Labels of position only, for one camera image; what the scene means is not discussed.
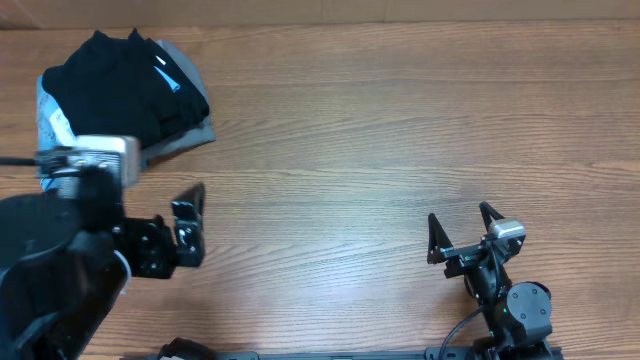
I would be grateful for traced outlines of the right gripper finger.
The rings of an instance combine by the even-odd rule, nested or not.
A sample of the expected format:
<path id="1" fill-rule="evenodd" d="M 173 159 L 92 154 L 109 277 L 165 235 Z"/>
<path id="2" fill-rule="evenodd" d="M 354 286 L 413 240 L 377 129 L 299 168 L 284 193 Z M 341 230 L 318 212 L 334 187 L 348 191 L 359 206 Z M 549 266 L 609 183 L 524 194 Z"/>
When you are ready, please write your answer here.
<path id="1" fill-rule="evenodd" d="M 504 216 L 495 210 L 488 202 L 483 201 L 479 204 L 480 213 L 487 232 L 493 232 L 494 223 L 503 220 Z"/>
<path id="2" fill-rule="evenodd" d="M 434 213 L 428 215 L 428 230 L 428 263 L 438 264 L 445 262 L 448 258 L 448 253 L 454 247 Z"/>

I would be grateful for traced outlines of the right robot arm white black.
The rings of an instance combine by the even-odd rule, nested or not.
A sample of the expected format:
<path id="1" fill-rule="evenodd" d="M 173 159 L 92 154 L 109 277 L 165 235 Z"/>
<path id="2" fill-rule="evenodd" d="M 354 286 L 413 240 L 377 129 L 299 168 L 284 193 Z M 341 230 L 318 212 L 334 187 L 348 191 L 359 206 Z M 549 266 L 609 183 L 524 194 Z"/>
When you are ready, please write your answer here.
<path id="1" fill-rule="evenodd" d="M 547 341 L 553 331 L 551 291 L 540 282 L 514 283 L 505 269 L 523 247 L 524 225 L 503 216 L 487 202 L 480 203 L 479 209 L 486 233 L 478 244 L 460 248 L 453 245 L 436 215 L 428 215 L 427 261 L 443 263 L 448 279 L 463 277 L 466 291 L 478 305 L 446 335 L 437 357 L 561 359 L 562 350 L 552 348 Z M 485 320 L 489 335 L 468 347 L 451 350 L 454 336 L 478 316 Z"/>

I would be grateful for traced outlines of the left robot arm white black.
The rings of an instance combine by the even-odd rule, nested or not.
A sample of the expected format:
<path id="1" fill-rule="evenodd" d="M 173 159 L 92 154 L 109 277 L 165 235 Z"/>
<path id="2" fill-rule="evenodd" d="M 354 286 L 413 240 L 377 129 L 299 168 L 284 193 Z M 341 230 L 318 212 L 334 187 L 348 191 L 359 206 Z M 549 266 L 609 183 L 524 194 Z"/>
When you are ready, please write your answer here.
<path id="1" fill-rule="evenodd" d="M 1 356 L 76 359 L 134 277 L 168 279 L 205 256 L 198 183 L 161 216 L 129 218 L 120 181 L 89 167 L 55 191 L 1 202 Z"/>

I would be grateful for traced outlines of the black polo shirt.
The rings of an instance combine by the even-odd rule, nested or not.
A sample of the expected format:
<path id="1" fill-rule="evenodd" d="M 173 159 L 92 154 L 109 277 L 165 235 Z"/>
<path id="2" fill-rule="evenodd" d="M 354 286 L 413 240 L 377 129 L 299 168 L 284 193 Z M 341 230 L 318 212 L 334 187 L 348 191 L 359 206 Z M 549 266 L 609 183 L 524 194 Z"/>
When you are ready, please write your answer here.
<path id="1" fill-rule="evenodd" d="M 195 128 L 207 99 L 176 60 L 133 30 L 125 39 L 95 31 L 64 64 L 42 76 L 75 135 L 125 135 L 144 148 Z"/>

